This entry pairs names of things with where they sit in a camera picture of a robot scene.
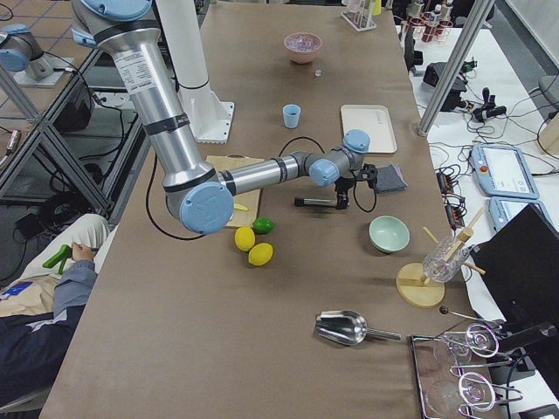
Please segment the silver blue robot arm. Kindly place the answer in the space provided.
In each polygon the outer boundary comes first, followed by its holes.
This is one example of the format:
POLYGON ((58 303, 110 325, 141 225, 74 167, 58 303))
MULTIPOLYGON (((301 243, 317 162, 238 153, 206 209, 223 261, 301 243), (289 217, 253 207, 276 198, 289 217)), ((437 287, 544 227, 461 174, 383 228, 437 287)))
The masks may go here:
POLYGON ((360 170, 369 136, 350 130, 325 154, 293 152, 217 171, 197 148, 205 128, 226 127, 233 105, 211 90, 195 5, 191 1, 74 1, 76 43, 113 59, 162 165, 166 206, 190 231, 228 224, 234 197, 308 176, 320 187, 360 170))
POLYGON ((1 64, 6 70, 24 71, 43 55, 43 49, 27 25, 8 24, 1 28, 1 64))

